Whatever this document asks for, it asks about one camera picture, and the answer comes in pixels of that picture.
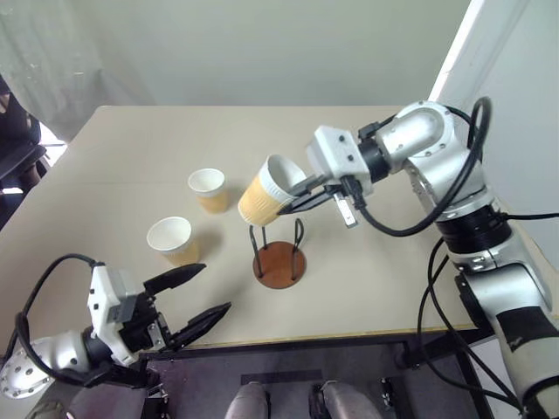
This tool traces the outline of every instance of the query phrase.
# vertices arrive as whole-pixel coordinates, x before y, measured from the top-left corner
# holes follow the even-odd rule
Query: white robotic arm
[[[480,107],[490,112],[487,98]],[[481,122],[485,135],[488,119]],[[406,237],[435,222],[459,271],[460,297],[477,326],[489,326],[500,342],[514,390],[527,414],[559,417],[559,330],[551,293],[519,234],[495,207],[478,156],[483,141],[468,144],[454,133],[449,108],[419,101],[388,120],[360,131],[319,127],[307,147],[316,176],[296,185],[299,196],[280,214],[310,210],[333,197],[348,227],[356,225],[347,198],[379,230]],[[405,170],[429,216],[417,226],[392,230],[365,209],[373,184]],[[310,192],[318,185],[324,191]]]

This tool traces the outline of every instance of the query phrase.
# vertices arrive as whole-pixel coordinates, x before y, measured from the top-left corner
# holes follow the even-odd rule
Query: yellow paper cup
[[[201,168],[189,176],[189,187],[204,209],[212,214],[227,210],[225,175],[216,168]]]
[[[169,216],[159,220],[148,231],[149,247],[159,251],[171,264],[182,266],[198,261],[198,244],[192,234],[189,221],[181,216]]]
[[[296,198],[287,191],[305,179],[305,172],[291,160],[270,155],[241,196],[238,212],[249,224],[267,225],[278,217],[281,208]]]

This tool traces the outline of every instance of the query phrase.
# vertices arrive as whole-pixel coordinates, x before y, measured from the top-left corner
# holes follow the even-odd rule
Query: black cable
[[[476,133],[476,121],[478,119],[478,115],[480,114],[480,109],[483,109],[483,113],[481,115],[480,127],[477,129]],[[446,210],[446,207],[452,202],[454,197],[459,193],[460,189],[466,183],[469,175],[472,173],[473,168],[477,160],[481,157],[483,151],[483,145],[485,144],[485,140],[487,137],[487,131],[489,129],[489,122],[491,120],[491,101],[487,97],[480,98],[475,102],[472,111],[472,121],[470,125],[470,129],[468,131],[468,141],[472,139],[472,147],[470,149],[470,153],[468,154],[464,166],[460,170],[458,176],[452,183],[451,187],[446,191],[445,196],[440,200],[437,206],[427,215],[423,220],[421,220],[416,225],[404,229],[404,230],[393,230],[390,227],[385,226],[382,223],[379,223],[365,208],[364,205],[356,205],[355,208],[359,210],[363,216],[363,218],[370,223],[376,229],[382,231],[385,234],[388,234],[393,237],[408,237],[414,234],[417,234],[420,231],[423,231],[427,227],[429,227],[432,223],[440,217],[443,211]]]
[[[559,212],[550,212],[548,214],[530,214],[530,215],[508,214],[506,212],[503,212],[501,213],[501,215],[505,220],[546,220],[549,218],[559,218]]]
[[[435,248],[433,248],[433,251],[431,252],[430,262],[431,262],[431,260],[434,261],[434,258],[435,258],[435,255],[436,255],[436,250],[438,249],[438,247],[440,247],[440,244],[436,245]],[[506,397],[504,395],[500,395],[499,393],[495,393],[493,391],[486,390],[484,388],[469,386],[469,385],[464,384],[462,382],[455,381],[455,380],[452,380],[452,379],[448,378],[447,376],[442,374],[435,367],[435,365],[432,363],[432,361],[429,357],[429,354],[427,353],[427,350],[424,347],[423,334],[422,334],[421,327],[422,327],[422,322],[423,322],[423,312],[424,312],[425,302],[427,300],[427,297],[429,296],[429,293],[431,292],[432,287],[434,286],[435,282],[437,281],[438,276],[440,275],[440,272],[443,271],[443,268],[445,267],[447,262],[448,262],[448,256],[445,256],[443,258],[442,262],[440,263],[440,265],[438,266],[437,270],[435,271],[435,274],[431,278],[431,281],[427,285],[427,288],[425,289],[424,294],[421,298],[421,303],[419,304],[417,334],[418,334],[418,345],[419,345],[419,348],[420,348],[420,350],[421,350],[421,352],[424,356],[424,361],[427,364],[427,366],[431,369],[431,371],[438,378],[440,378],[442,381],[446,382],[447,384],[450,384],[454,387],[462,388],[464,390],[468,390],[468,391],[471,391],[471,392],[481,393],[481,394],[486,395],[488,397],[493,397],[494,399],[500,400],[500,401],[502,401],[506,404],[509,404],[509,405],[514,406],[515,408],[517,408],[516,404],[514,402],[512,402],[511,400],[509,400],[508,397]]]
[[[43,273],[43,275],[41,275],[41,278],[37,281],[37,283],[35,284],[35,286],[31,290],[31,293],[30,293],[29,297],[25,301],[25,305],[24,305],[23,310],[20,313],[17,314],[17,316],[16,316],[16,326],[15,326],[14,331],[13,331],[11,337],[10,337],[10,342],[8,343],[8,347],[6,348],[6,354],[4,356],[5,359],[8,360],[13,355],[14,348],[16,346],[16,341],[19,340],[19,342],[20,342],[22,348],[24,349],[24,351],[31,358],[31,360],[33,362],[35,362],[35,364],[39,367],[39,369],[43,370],[48,375],[51,375],[54,378],[57,378],[57,375],[59,375],[59,379],[61,381],[65,380],[66,375],[65,374],[60,375],[60,373],[57,373],[56,371],[54,371],[51,368],[49,368],[48,366],[46,366],[42,362],[42,360],[40,360],[37,353],[35,352],[35,350],[31,346],[30,335],[29,335],[29,322],[27,320],[27,315],[29,314],[29,311],[31,310],[31,306],[33,305],[33,302],[35,301],[35,298],[37,297],[38,292],[43,287],[43,284],[45,283],[46,279],[51,275],[52,271],[54,271],[54,269],[59,264],[61,264],[62,262],[64,262],[67,259],[83,260],[84,262],[89,264],[89,266],[92,267],[92,268],[97,264],[97,262],[94,259],[91,259],[91,258],[89,258],[87,256],[84,256],[84,255],[80,255],[79,253],[69,253],[67,255],[64,255],[64,256],[56,259],[54,262],[52,262],[49,265],[49,267],[46,268],[46,271]],[[65,382],[69,382],[69,381],[74,380],[72,377],[66,377],[66,378],[68,378],[68,380],[66,380]]]
[[[435,259],[436,254],[437,254],[437,250],[442,243],[443,243],[443,239],[440,238],[438,240],[437,244],[435,244],[435,247],[433,248],[431,257],[429,258],[429,265],[428,265],[428,268],[427,268],[427,279],[428,279],[429,282],[432,282],[432,278],[433,278],[432,270],[433,270],[433,265],[435,263],[434,259]],[[489,378],[491,378],[491,380],[493,380],[493,382],[497,385],[497,387],[499,387],[501,389],[501,391],[511,401],[516,401],[516,403],[517,403],[516,407],[518,409],[521,409],[521,405],[518,402],[518,399],[516,398],[516,395],[510,390],[510,388],[507,387],[507,385],[503,381],[500,380],[500,378],[493,372],[493,370],[490,367],[488,367],[485,362],[483,362],[481,360],[481,358],[470,348],[470,346],[467,344],[467,342],[464,340],[464,338],[462,338],[460,333],[458,333],[456,331],[456,329],[454,328],[454,326],[452,326],[451,322],[446,317],[445,312],[443,311],[440,304],[438,303],[438,299],[437,299],[437,295],[435,293],[435,288],[434,287],[431,287],[430,293],[431,293],[431,299],[433,301],[433,305],[435,306],[435,309],[437,310],[438,315],[443,320],[443,322],[445,323],[446,328],[451,333],[452,337],[458,342],[458,344],[460,345],[462,350],[464,350],[468,355],[470,355],[476,361],[476,363],[480,366],[480,368],[483,369],[486,372],[486,374],[489,376]]]

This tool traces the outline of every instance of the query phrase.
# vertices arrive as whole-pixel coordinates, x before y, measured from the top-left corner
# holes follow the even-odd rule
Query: black chair
[[[27,193],[45,174],[40,161],[46,149],[39,145],[41,128],[38,120],[28,114],[11,94],[0,76],[0,191],[20,188]],[[16,210],[24,196],[0,193],[0,229]]]

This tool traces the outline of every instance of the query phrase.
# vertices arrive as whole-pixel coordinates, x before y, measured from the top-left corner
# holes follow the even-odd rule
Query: white paper cup
[[[159,251],[173,265],[194,264],[198,261],[198,245],[189,221],[181,216],[169,216],[151,226],[146,236],[149,247]]]
[[[225,175],[216,168],[201,168],[189,176],[189,187],[204,209],[212,214],[227,210]]]
[[[263,226],[296,196],[287,191],[306,179],[305,172],[281,155],[270,155],[238,202],[238,212],[252,225]]]

